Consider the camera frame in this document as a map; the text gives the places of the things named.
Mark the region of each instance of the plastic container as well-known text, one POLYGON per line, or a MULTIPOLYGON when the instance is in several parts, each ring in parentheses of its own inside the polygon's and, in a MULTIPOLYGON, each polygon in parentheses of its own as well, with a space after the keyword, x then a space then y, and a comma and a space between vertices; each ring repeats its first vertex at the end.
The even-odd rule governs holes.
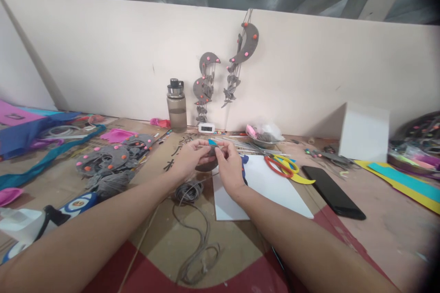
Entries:
POLYGON ((171 129, 173 132, 183 133, 187 130, 187 100, 183 92, 183 81, 170 79, 166 96, 171 129))
POLYGON ((1 215, 4 219, 0 221, 0 230, 24 244, 34 242, 45 219, 44 212, 25 208, 2 208, 1 215))

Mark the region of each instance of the smartphone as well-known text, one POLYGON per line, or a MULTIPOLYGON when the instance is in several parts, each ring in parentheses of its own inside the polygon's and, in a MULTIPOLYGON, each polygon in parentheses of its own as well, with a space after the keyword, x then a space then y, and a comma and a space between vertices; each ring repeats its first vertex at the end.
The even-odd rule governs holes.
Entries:
POLYGON ((367 218, 322 168, 303 166, 302 170, 309 179, 316 180, 313 186, 337 215, 356 220, 365 220, 367 218))

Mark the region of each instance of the blue fabric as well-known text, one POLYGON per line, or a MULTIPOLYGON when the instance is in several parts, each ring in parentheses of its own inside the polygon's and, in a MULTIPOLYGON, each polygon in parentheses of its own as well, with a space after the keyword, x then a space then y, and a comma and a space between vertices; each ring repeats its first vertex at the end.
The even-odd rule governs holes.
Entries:
POLYGON ((399 182, 400 184, 403 184, 404 186, 407 186, 408 188, 420 193, 421 195, 424 195, 436 202, 440 202, 440 189, 432 185, 412 178, 411 176, 399 172, 394 168, 382 167, 377 163, 371 163, 370 165, 368 165, 368 167, 390 179, 395 180, 396 182, 399 182))
POLYGON ((52 114, 62 113, 62 112, 59 112, 59 111, 30 109, 30 108, 25 108, 25 107, 18 107, 18 108, 21 109, 21 110, 24 110, 24 111, 28 111, 28 112, 33 113, 33 114, 38 114, 38 115, 44 116, 44 117, 52 115, 52 114))
POLYGON ((0 155, 3 159, 18 157, 25 154, 32 141, 44 130, 64 125, 76 118, 81 112, 58 113, 30 121, 21 125, 0 130, 0 155))
POLYGON ((16 188, 19 187, 22 184, 25 184, 26 182, 32 180, 36 176, 38 176, 41 172, 43 172, 47 167, 49 167, 52 162, 57 158, 59 155, 65 153, 67 150, 69 150, 71 147, 83 144, 87 141, 89 141, 92 137, 102 133, 105 130, 104 125, 96 125, 98 129, 94 131, 93 133, 90 133, 86 137, 84 137, 81 140, 78 141, 72 141, 66 144, 63 144, 62 146, 59 146, 58 148, 50 150, 47 155, 41 159, 41 161, 36 164, 34 167, 32 167, 30 170, 23 174, 6 174, 0 176, 0 190, 3 190, 5 188, 16 188))

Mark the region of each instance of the hand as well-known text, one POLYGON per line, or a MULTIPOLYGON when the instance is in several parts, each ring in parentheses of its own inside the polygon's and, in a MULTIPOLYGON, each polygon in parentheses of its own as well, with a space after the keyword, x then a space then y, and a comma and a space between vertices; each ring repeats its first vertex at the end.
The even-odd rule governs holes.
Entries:
POLYGON ((209 163, 215 160, 215 156, 208 157, 211 146, 207 140, 191 141, 180 149, 174 160, 174 165, 169 171, 182 179, 188 178, 197 165, 209 163))
POLYGON ((226 192, 234 199, 238 190, 246 186, 242 174, 242 158, 232 142, 218 142, 218 145, 224 146, 221 150, 215 148, 221 181, 226 192))

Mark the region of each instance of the white wall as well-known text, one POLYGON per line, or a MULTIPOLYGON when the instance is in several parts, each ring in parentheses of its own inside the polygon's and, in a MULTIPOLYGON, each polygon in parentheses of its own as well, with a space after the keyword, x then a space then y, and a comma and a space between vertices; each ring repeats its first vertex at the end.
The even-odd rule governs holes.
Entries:
POLYGON ((1 2, 0 98, 14 105, 56 110, 54 101, 1 2))
POLYGON ((242 65, 237 100, 220 109, 245 12, 126 0, 6 2, 62 109, 166 118, 166 85, 176 77, 187 84, 194 124, 192 84, 206 51, 222 61, 208 119, 227 130, 264 116, 283 133, 337 137, 341 106, 354 101, 389 109, 393 132, 440 104, 439 27, 254 10, 259 45, 242 65))

